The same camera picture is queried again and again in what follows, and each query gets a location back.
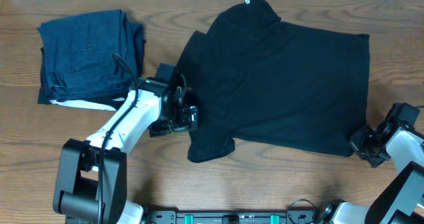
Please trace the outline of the black polo shirt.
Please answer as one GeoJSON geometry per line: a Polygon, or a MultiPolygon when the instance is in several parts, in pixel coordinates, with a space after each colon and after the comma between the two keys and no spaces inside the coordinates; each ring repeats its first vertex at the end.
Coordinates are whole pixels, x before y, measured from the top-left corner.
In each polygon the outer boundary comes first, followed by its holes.
{"type": "Polygon", "coordinates": [[[369,36],[284,22],[265,0],[194,32],[177,69],[199,109],[192,162],[232,153],[236,139],[347,157],[366,122],[369,36]]]}

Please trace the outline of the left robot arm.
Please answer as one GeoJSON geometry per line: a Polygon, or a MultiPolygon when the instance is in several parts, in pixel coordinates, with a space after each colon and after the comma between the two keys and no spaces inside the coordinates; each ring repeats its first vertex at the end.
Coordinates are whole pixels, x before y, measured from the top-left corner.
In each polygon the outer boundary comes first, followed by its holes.
{"type": "Polygon", "coordinates": [[[144,208],[127,198],[127,157],[145,131],[159,137],[197,128],[187,90],[186,77],[169,64],[152,78],[136,78],[105,125],[63,145],[53,210],[66,223],[142,223],[144,208]]]}

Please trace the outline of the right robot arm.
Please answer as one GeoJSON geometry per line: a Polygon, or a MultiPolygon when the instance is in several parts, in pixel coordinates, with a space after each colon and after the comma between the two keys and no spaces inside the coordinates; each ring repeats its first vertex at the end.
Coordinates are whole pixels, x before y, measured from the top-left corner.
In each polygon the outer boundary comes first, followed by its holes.
{"type": "Polygon", "coordinates": [[[350,137],[353,151],[376,168],[394,163],[397,176],[370,206],[332,202],[323,223],[422,223],[415,212],[423,207],[423,134],[414,128],[420,110],[394,103],[376,129],[365,125],[350,137]]]}

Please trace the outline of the folded black garment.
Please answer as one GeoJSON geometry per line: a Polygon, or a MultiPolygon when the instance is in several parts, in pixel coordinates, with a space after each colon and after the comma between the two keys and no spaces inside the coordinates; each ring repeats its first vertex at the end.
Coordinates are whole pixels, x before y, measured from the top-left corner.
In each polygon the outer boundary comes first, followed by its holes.
{"type": "MultiPolygon", "coordinates": [[[[42,54],[42,67],[40,71],[40,89],[38,92],[38,100],[37,103],[41,105],[54,105],[50,103],[50,99],[46,93],[45,85],[43,83],[43,71],[44,71],[44,48],[42,47],[40,49],[42,54]]],[[[74,99],[74,100],[85,100],[85,101],[91,101],[91,102],[99,102],[101,103],[106,102],[106,104],[111,104],[112,102],[110,100],[116,99],[119,97],[123,97],[124,99],[127,98],[127,93],[129,92],[129,86],[130,82],[125,82],[123,84],[117,85],[117,91],[113,91],[112,93],[107,93],[105,95],[96,95],[95,97],[91,98],[81,98],[81,99],[74,99]]]]}

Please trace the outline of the folded white garment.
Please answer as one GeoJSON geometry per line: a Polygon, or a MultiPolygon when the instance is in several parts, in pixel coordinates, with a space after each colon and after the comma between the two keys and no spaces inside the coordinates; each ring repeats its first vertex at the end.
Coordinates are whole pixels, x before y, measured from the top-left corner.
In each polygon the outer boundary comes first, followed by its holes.
{"type": "Polygon", "coordinates": [[[85,100],[69,100],[69,101],[56,101],[56,100],[50,100],[51,104],[55,105],[61,105],[64,107],[72,107],[72,108],[79,108],[79,109],[93,109],[93,110],[102,110],[102,111],[116,111],[121,104],[125,101],[123,97],[119,97],[116,99],[110,100],[111,104],[106,104],[106,102],[91,102],[91,101],[85,101],[85,100]]]}

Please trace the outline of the folded dark blue garment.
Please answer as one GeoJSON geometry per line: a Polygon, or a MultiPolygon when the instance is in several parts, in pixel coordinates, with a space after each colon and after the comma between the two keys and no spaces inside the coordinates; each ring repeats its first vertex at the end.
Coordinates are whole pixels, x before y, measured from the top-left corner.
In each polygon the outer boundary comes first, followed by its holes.
{"type": "Polygon", "coordinates": [[[50,99],[112,93],[142,71],[144,27],[120,9],[54,19],[37,31],[44,48],[43,83],[50,99]]]}

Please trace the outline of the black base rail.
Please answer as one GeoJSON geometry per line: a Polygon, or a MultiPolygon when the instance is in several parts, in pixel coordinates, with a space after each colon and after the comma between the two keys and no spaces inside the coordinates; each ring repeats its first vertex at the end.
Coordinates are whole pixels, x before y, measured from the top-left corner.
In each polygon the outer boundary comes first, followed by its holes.
{"type": "Polygon", "coordinates": [[[118,224],[322,224],[312,210],[286,212],[177,212],[151,211],[141,219],[121,217],[118,224]]]}

